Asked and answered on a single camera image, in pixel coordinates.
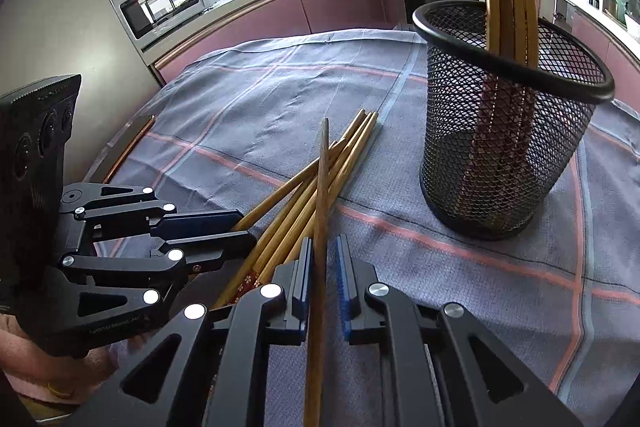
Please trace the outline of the left hand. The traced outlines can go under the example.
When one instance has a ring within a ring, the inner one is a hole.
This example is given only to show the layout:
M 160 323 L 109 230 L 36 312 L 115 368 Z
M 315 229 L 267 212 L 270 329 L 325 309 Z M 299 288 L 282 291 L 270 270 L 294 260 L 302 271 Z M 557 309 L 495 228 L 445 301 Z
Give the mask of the left hand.
M 137 335 L 92 349 L 81 359 L 51 357 L 25 334 L 13 315 L 2 314 L 1 369 L 20 395 L 49 403 L 80 404 L 150 338 L 151 334 Z

